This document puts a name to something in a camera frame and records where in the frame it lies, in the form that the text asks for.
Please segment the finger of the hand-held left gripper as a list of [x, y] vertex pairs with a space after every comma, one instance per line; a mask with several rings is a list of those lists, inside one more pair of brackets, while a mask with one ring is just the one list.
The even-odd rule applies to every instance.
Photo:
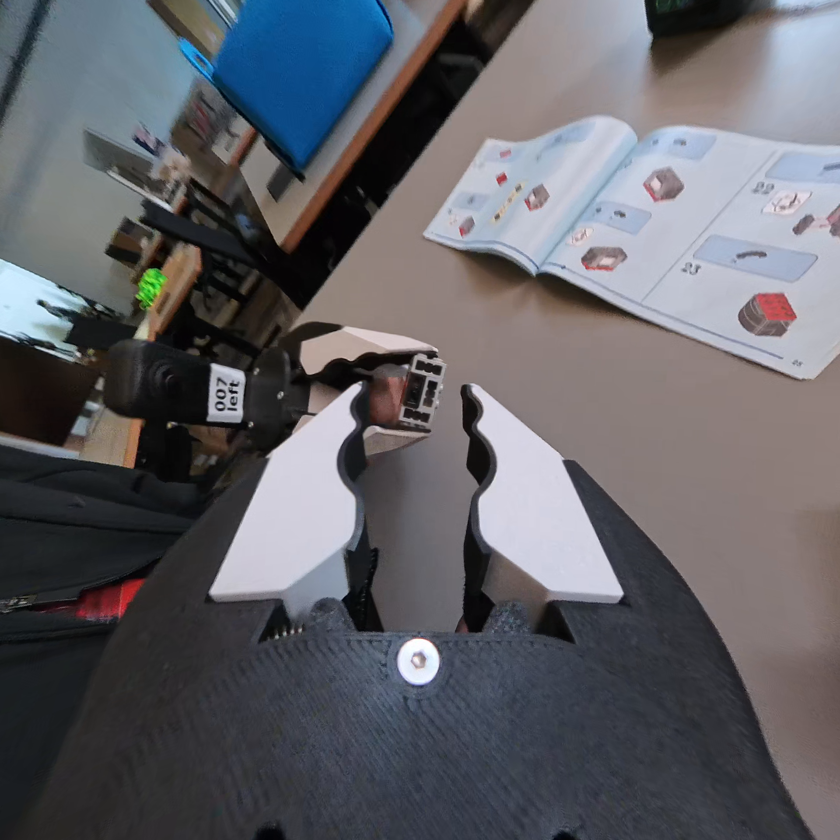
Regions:
[[430, 437], [427, 429], [370, 425], [363, 433], [364, 455], [374, 459], [424, 441]]
[[410, 365], [415, 358], [421, 371], [440, 372], [434, 346], [402, 335], [335, 323], [304, 323], [298, 329], [298, 369], [310, 382], [367, 380], [383, 365]]

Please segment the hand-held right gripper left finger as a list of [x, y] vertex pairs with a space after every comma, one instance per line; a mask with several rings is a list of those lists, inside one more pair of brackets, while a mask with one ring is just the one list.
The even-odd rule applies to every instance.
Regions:
[[382, 629], [372, 593], [379, 554], [358, 484], [369, 424], [370, 389], [356, 383], [267, 457], [210, 602], [280, 602], [296, 623], [329, 597], [357, 629]]

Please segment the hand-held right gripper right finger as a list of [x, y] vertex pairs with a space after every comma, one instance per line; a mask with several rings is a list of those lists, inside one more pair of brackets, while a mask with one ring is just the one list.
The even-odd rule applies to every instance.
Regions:
[[535, 630], [553, 602], [618, 604], [613, 566], [565, 459], [484, 388], [460, 390], [477, 483], [465, 532], [463, 620], [479, 632], [504, 603]]

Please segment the grey red toy brick assembly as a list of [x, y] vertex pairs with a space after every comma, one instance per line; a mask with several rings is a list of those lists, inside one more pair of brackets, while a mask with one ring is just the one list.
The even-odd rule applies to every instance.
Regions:
[[407, 367], [397, 427], [429, 433], [444, 390], [447, 365], [437, 356], [414, 355]]

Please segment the grey table with wooden edge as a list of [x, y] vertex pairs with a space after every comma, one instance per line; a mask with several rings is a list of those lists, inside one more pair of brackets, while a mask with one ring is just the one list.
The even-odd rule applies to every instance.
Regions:
[[306, 181], [289, 186], [278, 202], [268, 196], [266, 181], [280, 161], [261, 136], [249, 132], [250, 144], [238, 170], [272, 237], [285, 252], [298, 247], [467, 4], [383, 2], [393, 26], [391, 47], [304, 169]]

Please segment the black mat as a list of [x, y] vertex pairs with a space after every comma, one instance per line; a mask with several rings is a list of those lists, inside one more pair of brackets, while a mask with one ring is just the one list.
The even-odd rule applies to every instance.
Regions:
[[286, 163], [280, 161], [266, 181], [266, 192], [272, 201], [278, 202], [289, 186], [305, 181], [306, 174], [304, 171], [293, 166], [290, 168]]

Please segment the person's dark red patterned garment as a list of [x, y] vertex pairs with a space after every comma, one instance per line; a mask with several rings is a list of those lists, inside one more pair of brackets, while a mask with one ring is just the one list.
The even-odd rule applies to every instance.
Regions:
[[123, 618], [145, 579], [130, 578], [85, 590], [72, 602], [33, 607], [35, 613], [58, 615], [89, 623], [112, 623]]

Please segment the dark brown cabinet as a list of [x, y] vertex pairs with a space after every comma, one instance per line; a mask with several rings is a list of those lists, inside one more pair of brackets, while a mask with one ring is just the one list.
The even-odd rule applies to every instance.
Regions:
[[78, 363], [2, 337], [2, 435], [80, 453], [89, 420], [77, 431], [79, 417], [107, 369], [106, 355]]

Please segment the toy brick instruction booklet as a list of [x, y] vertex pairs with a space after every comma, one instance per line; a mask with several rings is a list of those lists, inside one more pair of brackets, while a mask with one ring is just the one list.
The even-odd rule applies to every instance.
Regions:
[[593, 116], [488, 139], [424, 231], [800, 381], [839, 351], [839, 149]]

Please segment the blue fabric box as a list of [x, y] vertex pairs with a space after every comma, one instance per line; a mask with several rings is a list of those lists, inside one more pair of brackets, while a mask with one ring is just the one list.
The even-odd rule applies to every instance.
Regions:
[[248, 1], [215, 60], [185, 38], [179, 47], [303, 182], [393, 38], [380, 1]]

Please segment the black power station with display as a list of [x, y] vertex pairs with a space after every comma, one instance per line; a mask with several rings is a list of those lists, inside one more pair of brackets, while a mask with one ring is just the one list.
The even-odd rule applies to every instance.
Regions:
[[751, 1], [645, 1], [647, 29], [655, 39], [726, 27]]

